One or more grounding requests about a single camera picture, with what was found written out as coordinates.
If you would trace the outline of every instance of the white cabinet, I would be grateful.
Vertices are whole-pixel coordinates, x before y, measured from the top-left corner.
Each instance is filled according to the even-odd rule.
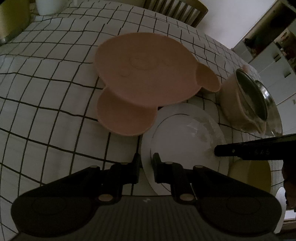
[[[277,106],[279,114],[281,116],[283,132],[286,132],[285,134],[296,133],[296,104],[294,104],[295,99],[296,94]]]
[[[282,56],[281,51],[274,42],[268,45],[254,60],[250,62],[259,73]]]
[[[288,30],[292,32],[296,36],[296,20],[294,20],[290,26],[288,27]]]
[[[234,48],[233,51],[241,57],[244,61],[247,63],[250,62],[253,59],[253,56],[249,52],[248,48],[244,44],[243,41],[240,41]]]
[[[285,76],[289,73],[294,74],[294,71],[285,57],[281,55],[277,58],[277,61],[272,62],[267,68],[260,72],[260,77],[264,86],[269,88],[274,83],[280,80],[283,81]]]
[[[268,87],[267,90],[271,94],[274,102],[279,104],[296,92],[296,75],[294,72],[284,78],[279,79],[272,86]]]

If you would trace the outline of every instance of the yellow container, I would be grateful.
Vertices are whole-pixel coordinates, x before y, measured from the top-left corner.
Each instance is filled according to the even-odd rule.
[[[244,161],[239,159],[231,165],[228,176],[268,193],[270,192],[271,170],[268,161]]]
[[[0,44],[5,44],[19,35],[29,22],[29,0],[4,0],[0,4]]]

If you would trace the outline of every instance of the chair backrest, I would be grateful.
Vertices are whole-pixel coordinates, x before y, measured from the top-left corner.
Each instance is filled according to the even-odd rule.
[[[144,8],[196,27],[208,9],[198,0],[146,0]]]

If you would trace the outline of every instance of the table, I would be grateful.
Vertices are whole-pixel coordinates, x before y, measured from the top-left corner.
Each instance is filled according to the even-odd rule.
[[[246,64],[187,24],[126,4],[84,1],[78,7],[70,3],[54,16],[35,16],[25,31],[0,47],[0,206],[6,240],[17,233],[10,208],[18,195],[90,165],[109,169],[116,162],[131,162],[140,150],[140,136],[110,133],[97,122],[95,111],[104,88],[92,64],[96,48],[129,32],[174,38],[221,82]],[[250,75],[260,80],[257,71],[250,69]],[[187,102],[217,121],[227,143],[264,138],[232,128],[216,94],[198,93]],[[275,195],[283,182],[282,161],[270,165]],[[123,194],[155,195],[142,169],[139,183],[125,185]]]

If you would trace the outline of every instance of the metal pot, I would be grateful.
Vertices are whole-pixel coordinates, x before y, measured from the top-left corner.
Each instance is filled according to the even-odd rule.
[[[281,117],[277,106],[265,86],[258,80],[255,80],[259,87],[267,107],[268,118],[266,121],[266,135],[271,137],[278,137],[283,135],[283,127],[281,124]]]
[[[264,98],[255,82],[242,69],[237,69],[222,83],[220,104],[234,128],[265,133],[267,108]]]

